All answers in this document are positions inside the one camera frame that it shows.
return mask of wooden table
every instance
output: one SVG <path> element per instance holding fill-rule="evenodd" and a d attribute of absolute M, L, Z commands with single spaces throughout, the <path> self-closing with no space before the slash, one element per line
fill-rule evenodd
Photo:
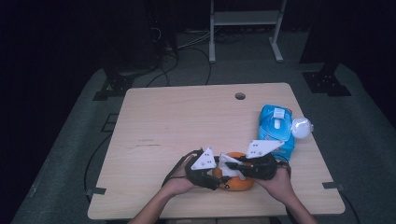
<path fill-rule="evenodd" d="M 235 94 L 242 92 L 244 100 Z M 178 160 L 190 151 L 212 146 L 220 152 L 246 152 L 257 139 L 264 105 L 281 105 L 303 112 L 286 83 L 239 84 L 131 89 L 126 93 L 96 187 L 88 216 L 92 219 L 134 217 L 161 187 Z M 329 170 L 310 134 L 296 140 L 291 155 L 292 185 L 312 214 L 345 210 Z M 162 218 L 265 217 L 286 215 L 257 184 L 242 192 L 193 189 L 172 199 Z"/>

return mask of white metal frame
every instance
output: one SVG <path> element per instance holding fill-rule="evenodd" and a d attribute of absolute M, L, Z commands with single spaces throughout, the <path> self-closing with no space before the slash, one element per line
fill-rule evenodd
<path fill-rule="evenodd" d="M 278 63 L 283 62 L 283 57 L 277 46 L 280 25 L 283 20 L 287 0 L 282 0 L 280 10 L 268 11 L 226 11 L 215 12 L 215 0 L 210 2 L 210 40 L 209 40 L 209 61 L 216 61 L 215 53 L 215 26 L 217 25 L 262 25 L 274 24 L 276 26 L 274 35 L 269 37 L 269 41 Z"/>

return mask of person's left hand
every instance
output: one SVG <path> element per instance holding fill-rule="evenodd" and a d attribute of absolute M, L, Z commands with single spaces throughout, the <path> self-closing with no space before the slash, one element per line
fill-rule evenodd
<path fill-rule="evenodd" d="M 189 179 L 186 177 L 185 167 L 186 164 L 192 159 L 193 156 L 189 156 L 175 173 L 171 176 L 171 178 L 166 182 L 163 186 L 163 190 L 166 190 L 169 194 L 174 196 L 178 194 L 182 194 L 188 192 L 191 189 L 199 188 L 198 186 L 193 185 Z"/>

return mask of blue wipes packet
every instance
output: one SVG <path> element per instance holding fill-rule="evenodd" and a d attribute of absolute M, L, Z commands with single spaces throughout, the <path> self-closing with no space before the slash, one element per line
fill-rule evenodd
<path fill-rule="evenodd" d="M 290 160 L 294 150 L 291 134 L 291 110 L 278 105 L 265 105 L 260 113 L 259 140 L 279 140 L 285 144 L 271 153 L 279 160 Z"/>

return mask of hand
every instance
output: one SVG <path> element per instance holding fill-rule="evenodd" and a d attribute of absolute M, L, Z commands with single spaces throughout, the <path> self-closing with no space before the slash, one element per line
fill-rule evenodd
<path fill-rule="evenodd" d="M 289 173 L 284 167 L 278 167 L 274 178 L 270 180 L 255 179 L 255 181 L 265 188 L 274 199 L 283 204 L 297 197 L 291 185 Z"/>
<path fill-rule="evenodd" d="M 185 192 L 190 191 L 191 189 L 198 188 L 197 186 L 193 185 L 190 180 L 186 177 L 185 167 L 186 164 L 192 159 L 193 156 L 189 156 L 175 173 L 171 176 L 171 178 L 166 182 L 163 186 L 163 190 L 166 190 L 167 193 L 176 196 L 178 194 L 182 194 Z"/>

